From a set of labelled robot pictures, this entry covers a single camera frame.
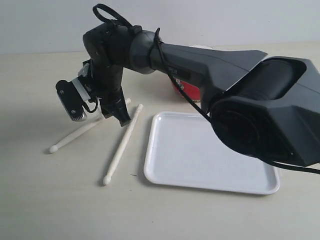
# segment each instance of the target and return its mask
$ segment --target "plastic tray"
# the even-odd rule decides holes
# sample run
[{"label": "plastic tray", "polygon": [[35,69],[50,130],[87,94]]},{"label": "plastic tray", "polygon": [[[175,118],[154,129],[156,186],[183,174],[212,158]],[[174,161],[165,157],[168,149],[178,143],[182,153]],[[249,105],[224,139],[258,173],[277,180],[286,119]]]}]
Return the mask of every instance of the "plastic tray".
[{"label": "plastic tray", "polygon": [[275,167],[229,149],[209,122],[192,113],[154,116],[144,174],[154,184],[257,195],[280,187]]}]

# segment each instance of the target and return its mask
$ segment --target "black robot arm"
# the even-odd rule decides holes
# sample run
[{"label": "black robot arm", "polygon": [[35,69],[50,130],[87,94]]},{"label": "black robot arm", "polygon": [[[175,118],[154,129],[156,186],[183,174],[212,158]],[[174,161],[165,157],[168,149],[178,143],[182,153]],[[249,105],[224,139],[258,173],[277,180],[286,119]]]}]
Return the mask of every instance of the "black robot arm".
[{"label": "black robot arm", "polygon": [[[101,16],[98,9],[116,20]],[[211,123],[230,149],[281,168],[320,173],[320,75],[311,61],[271,57],[259,50],[219,51],[162,42],[159,29],[131,25],[105,5],[93,8],[104,23],[83,35],[90,60],[78,77],[56,85],[74,121],[95,102],[121,126],[130,122],[121,87],[123,69],[161,71],[200,89],[201,108],[179,91]]]}]

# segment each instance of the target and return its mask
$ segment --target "white table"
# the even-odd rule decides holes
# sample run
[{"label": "white table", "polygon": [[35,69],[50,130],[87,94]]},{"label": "white table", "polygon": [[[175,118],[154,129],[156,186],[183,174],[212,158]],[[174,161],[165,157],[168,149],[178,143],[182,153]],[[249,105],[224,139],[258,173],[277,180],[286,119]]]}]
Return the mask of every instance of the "white table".
[{"label": "white table", "polygon": [[[320,68],[320,42],[216,49],[260,49],[309,58]],[[73,79],[86,53],[0,55],[1,240],[301,240],[316,239],[320,176],[282,170],[269,196],[155,186],[143,175],[151,118],[195,112],[162,73],[124,72],[123,89],[144,109],[108,187],[100,182],[124,133],[109,118],[61,148],[44,150],[79,127],[55,91]]]}]

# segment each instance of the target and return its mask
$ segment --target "red object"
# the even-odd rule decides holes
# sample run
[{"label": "red object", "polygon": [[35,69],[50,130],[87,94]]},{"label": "red object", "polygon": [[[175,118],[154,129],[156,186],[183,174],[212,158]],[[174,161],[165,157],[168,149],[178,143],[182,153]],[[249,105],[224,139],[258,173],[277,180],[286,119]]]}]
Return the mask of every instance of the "red object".
[{"label": "red object", "polygon": [[[183,91],[195,102],[200,101],[200,90],[196,86],[193,86],[189,83],[186,83],[185,81],[181,81],[179,79],[176,79],[176,82],[179,84],[180,87],[182,87]],[[175,91],[180,94],[176,86],[173,86]]]}]

